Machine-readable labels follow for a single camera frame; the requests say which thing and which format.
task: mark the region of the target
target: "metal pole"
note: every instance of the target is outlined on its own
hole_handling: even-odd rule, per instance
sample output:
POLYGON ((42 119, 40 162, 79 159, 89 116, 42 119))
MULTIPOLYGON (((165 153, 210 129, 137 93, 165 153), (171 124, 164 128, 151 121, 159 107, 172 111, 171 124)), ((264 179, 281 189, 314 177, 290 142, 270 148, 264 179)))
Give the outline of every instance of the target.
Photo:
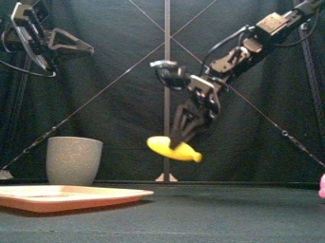
MULTIPOLYGON (((170 60, 170 0, 164 0, 164 59, 170 60)), ((170 89, 163 93, 163 134, 170 135, 170 89)), ((163 157, 163 181, 170 181, 168 158, 163 157)))

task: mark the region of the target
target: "pink object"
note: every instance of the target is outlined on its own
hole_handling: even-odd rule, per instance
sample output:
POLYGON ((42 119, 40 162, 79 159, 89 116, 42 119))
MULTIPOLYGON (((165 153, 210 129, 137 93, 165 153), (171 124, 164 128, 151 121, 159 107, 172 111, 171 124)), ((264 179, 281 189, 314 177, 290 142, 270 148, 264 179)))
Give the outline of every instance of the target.
POLYGON ((325 174, 321 177, 319 180, 319 191, 318 191, 319 197, 325 198, 325 174))

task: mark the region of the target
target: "black backdrop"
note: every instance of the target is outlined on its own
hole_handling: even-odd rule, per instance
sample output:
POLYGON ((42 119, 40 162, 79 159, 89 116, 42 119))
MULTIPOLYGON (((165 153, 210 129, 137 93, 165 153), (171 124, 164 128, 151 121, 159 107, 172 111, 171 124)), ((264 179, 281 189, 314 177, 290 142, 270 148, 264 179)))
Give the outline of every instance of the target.
MULTIPOLYGON (((222 113, 208 136, 191 142, 203 153, 200 163, 163 160, 145 139, 163 134, 163 110, 170 114, 186 92, 159 84, 149 62, 164 58, 196 74, 208 49, 243 25, 254 25, 271 12, 283 14, 289 0, 171 1, 170 49, 164 48, 163 0, 46 1, 49 28, 59 27, 95 48, 91 57, 60 63, 54 79, 1 69, 1 164, 6 164, 52 126, 103 91, 54 136, 79 136, 104 142, 96 179, 155 180, 170 171, 183 181, 315 182, 322 167, 282 136, 270 122, 230 90, 220 95, 222 113)), ((14 1, 1 1, 1 14, 14 1)), ((299 38, 295 31, 287 40, 299 38)), ((234 43, 220 50, 222 57, 234 43)), ((231 82, 264 115, 323 159, 323 13, 310 39, 315 84, 310 84, 302 46, 277 49, 231 82)), ((0 53, 1 60, 28 66, 25 55, 0 53)), ((45 178, 45 141, 9 167, 16 178, 45 178)))

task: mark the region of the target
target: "gray mug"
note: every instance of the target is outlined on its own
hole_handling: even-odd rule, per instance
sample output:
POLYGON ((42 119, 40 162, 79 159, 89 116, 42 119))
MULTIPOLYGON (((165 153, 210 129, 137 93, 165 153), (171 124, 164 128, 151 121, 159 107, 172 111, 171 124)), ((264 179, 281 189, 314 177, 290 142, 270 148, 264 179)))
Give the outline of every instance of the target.
POLYGON ((103 142, 79 137, 53 137, 46 143, 45 172, 52 185, 89 186, 95 180, 103 142))

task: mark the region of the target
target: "table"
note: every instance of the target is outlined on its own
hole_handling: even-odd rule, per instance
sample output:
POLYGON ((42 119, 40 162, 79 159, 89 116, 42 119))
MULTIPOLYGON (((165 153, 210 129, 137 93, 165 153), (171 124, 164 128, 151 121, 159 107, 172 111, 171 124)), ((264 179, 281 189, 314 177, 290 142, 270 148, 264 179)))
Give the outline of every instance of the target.
POLYGON ((140 201, 36 214, 0 208, 1 243, 322 242, 317 190, 226 184, 99 183, 155 192, 140 201))

